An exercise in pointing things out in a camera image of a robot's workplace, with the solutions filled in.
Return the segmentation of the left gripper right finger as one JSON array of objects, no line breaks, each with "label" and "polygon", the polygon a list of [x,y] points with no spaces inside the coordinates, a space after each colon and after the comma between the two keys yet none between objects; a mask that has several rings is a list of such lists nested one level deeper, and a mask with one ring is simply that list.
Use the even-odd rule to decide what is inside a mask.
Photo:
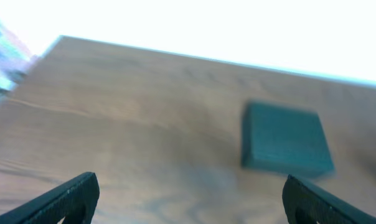
[{"label": "left gripper right finger", "polygon": [[376,218],[322,188],[289,175],[282,201],[289,224],[376,224]]}]

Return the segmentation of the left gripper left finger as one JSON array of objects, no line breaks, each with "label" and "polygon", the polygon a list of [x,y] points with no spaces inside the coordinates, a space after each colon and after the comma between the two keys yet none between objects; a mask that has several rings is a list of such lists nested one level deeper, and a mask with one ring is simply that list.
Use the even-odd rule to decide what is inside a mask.
[{"label": "left gripper left finger", "polygon": [[0,215],[0,224],[90,224],[100,196],[96,174],[84,172]]}]

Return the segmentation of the dark green box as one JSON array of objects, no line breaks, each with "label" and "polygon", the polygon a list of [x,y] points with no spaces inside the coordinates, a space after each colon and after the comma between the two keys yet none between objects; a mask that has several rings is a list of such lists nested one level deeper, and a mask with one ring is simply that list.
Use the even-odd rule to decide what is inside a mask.
[{"label": "dark green box", "polygon": [[335,170],[317,113],[249,101],[242,113],[243,168],[316,179]]}]

